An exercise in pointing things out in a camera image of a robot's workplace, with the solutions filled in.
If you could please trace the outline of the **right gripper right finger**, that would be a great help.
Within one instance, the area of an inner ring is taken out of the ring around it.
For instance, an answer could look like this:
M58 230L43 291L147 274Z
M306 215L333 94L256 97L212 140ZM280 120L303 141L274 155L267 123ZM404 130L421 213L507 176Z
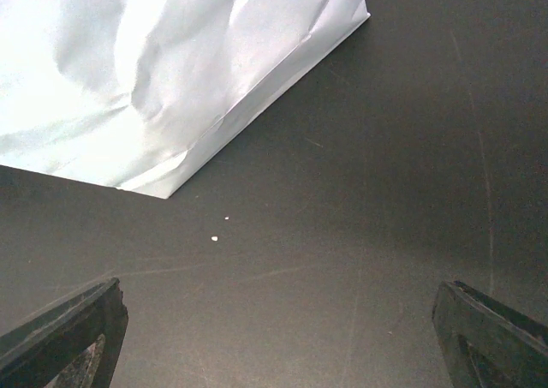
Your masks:
M546 387L547 327L460 281L432 309L454 387Z

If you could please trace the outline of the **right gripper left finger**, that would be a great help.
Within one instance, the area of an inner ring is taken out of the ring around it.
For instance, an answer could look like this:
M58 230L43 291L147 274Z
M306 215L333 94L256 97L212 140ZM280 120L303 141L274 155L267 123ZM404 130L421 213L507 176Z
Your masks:
M108 387L128 326L118 278L1 336L2 387Z

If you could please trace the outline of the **light blue paper bag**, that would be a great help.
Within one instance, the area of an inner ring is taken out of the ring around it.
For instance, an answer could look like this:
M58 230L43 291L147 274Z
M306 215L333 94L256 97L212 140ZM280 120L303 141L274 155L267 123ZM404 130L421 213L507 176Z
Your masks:
M166 199L365 0L1 0L1 163Z

